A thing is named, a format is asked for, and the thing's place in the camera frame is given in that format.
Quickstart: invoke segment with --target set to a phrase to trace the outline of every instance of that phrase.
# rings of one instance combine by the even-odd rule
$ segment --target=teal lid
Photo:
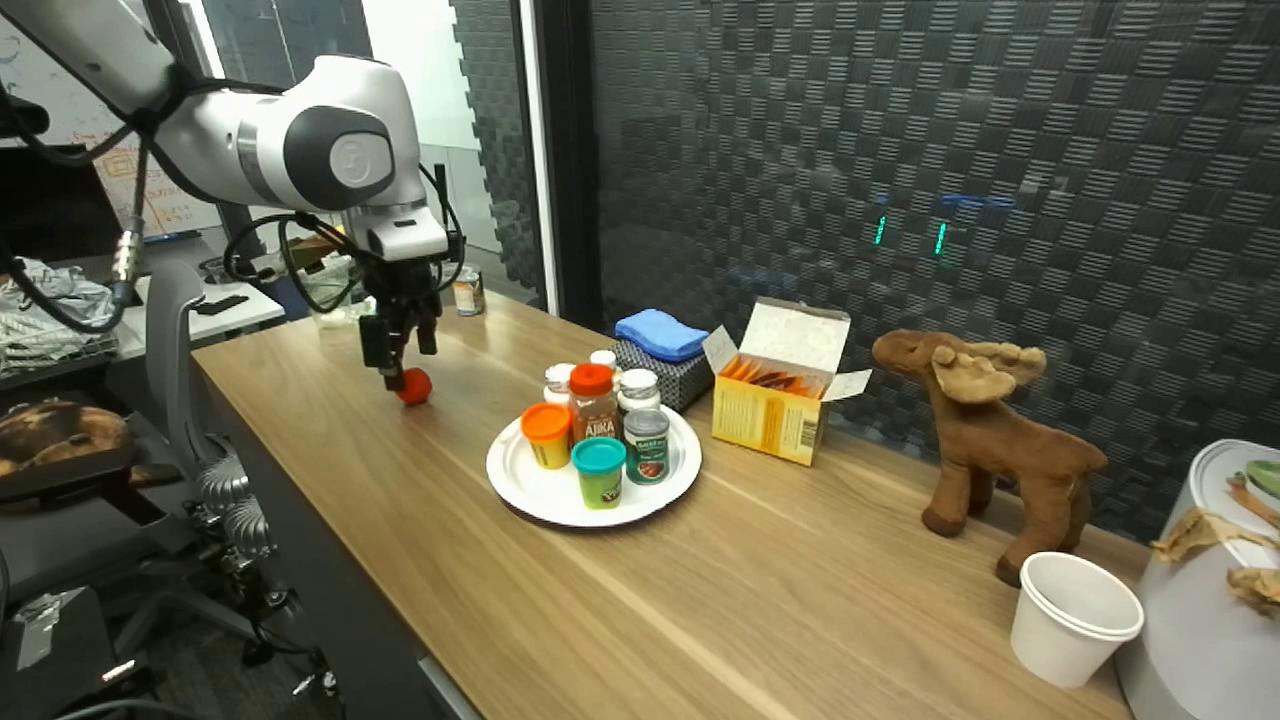
[[[593,437],[573,446],[573,466],[588,475],[616,473],[627,461],[627,447],[611,437]]]

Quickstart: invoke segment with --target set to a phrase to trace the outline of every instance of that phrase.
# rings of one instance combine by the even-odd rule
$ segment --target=yellow box
[[[742,348],[721,327],[703,343],[716,373],[712,437],[813,465],[826,402],[863,392],[870,370],[836,373],[849,315],[762,297]]]

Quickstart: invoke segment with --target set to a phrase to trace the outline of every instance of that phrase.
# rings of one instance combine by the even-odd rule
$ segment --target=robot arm
[[[365,364],[389,389],[403,387],[401,357],[415,327],[420,350],[435,352],[443,278],[433,268],[461,261],[462,237],[428,206],[408,92],[394,68],[326,55],[279,95],[212,90],[118,0],[0,0],[0,14],[101,97],[188,193],[344,213],[378,300],[378,315],[361,322]],[[134,281],[140,251],[140,237],[122,243],[116,282]]]

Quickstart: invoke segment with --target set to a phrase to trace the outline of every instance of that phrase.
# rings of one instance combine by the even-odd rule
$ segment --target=teal container
[[[617,507],[622,498],[626,446],[608,437],[588,438],[573,446],[572,457],[582,503],[591,510]]]

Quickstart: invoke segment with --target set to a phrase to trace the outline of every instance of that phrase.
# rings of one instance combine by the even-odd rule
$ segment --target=whiteboard
[[[120,127],[120,120],[78,79],[72,77],[8,19],[0,17],[0,79],[5,88],[49,110],[49,132],[40,136],[50,145],[93,146]],[[0,140],[0,146],[20,145]],[[115,214],[124,223],[132,213],[138,140],[129,136],[95,165]],[[218,209],[187,195],[155,161],[147,163],[146,236],[221,225]]]

